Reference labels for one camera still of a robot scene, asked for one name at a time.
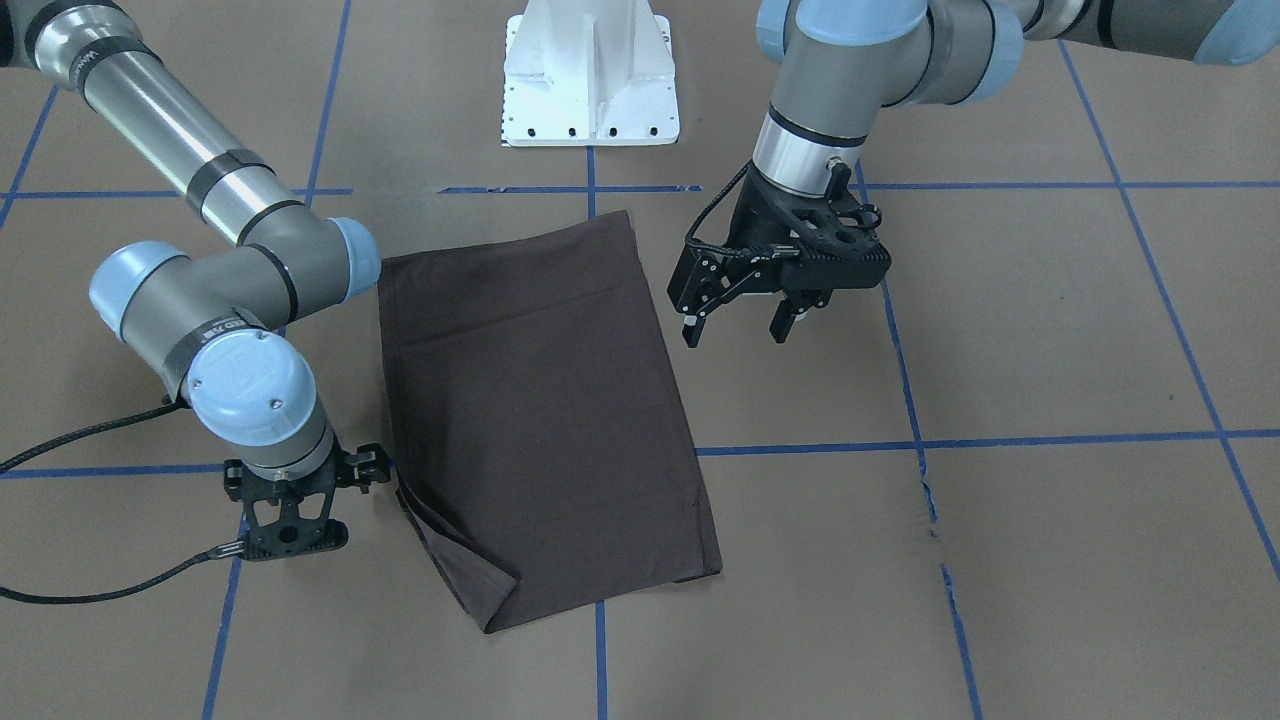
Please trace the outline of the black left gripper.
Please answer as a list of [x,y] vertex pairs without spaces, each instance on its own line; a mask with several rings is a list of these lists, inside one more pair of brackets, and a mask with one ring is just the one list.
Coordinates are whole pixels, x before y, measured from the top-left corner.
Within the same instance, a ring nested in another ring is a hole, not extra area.
[[[707,318],[745,293],[783,299],[769,324],[782,345],[800,316],[823,307],[836,290],[877,287],[891,266],[877,229],[881,210],[849,188],[852,168],[831,165],[815,197],[772,184],[745,165],[703,209],[684,238],[667,295],[682,314],[687,347],[700,343]],[[696,238],[699,225],[733,187],[741,188],[722,245]]]

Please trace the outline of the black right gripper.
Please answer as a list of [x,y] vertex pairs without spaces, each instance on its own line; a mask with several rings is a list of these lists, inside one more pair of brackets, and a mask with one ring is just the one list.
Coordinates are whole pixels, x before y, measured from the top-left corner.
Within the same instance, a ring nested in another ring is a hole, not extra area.
[[335,491],[355,487],[366,495],[372,484],[390,479],[390,465],[389,454],[376,443],[353,454],[335,445],[316,470],[291,479],[265,479],[238,459],[224,461],[224,491],[242,505],[244,529],[221,547],[221,555],[268,561],[343,548],[348,528],[330,518]]

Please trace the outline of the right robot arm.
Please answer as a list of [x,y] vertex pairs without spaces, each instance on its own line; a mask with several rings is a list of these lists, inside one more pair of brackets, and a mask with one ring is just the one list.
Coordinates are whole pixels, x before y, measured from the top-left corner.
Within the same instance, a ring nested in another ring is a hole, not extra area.
[[315,374],[279,331],[371,290],[381,255],[349,218],[321,218],[147,46],[114,1],[5,1],[3,64],[79,96],[229,245],[193,259],[140,241],[102,261],[90,301],[170,396],[233,448],[224,487],[250,561],[343,547],[337,489],[389,477],[378,445],[340,447]]

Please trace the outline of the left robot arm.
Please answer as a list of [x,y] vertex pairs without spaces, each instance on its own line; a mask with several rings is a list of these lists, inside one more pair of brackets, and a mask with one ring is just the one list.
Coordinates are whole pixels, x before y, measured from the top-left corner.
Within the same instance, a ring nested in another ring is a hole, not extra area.
[[1029,41],[1064,40],[1239,67],[1277,46],[1275,1],[764,1],[762,51],[780,64],[723,243],[686,233],[668,286],[695,347],[736,297],[780,293],[778,343],[838,290],[869,290],[892,259],[881,211],[851,190],[884,108],[993,96]]

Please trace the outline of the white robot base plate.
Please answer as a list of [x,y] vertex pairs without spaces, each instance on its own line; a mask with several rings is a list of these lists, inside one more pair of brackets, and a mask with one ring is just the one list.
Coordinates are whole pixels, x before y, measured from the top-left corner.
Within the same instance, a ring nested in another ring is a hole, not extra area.
[[678,141],[671,24],[650,3],[530,1],[504,40],[504,146]]

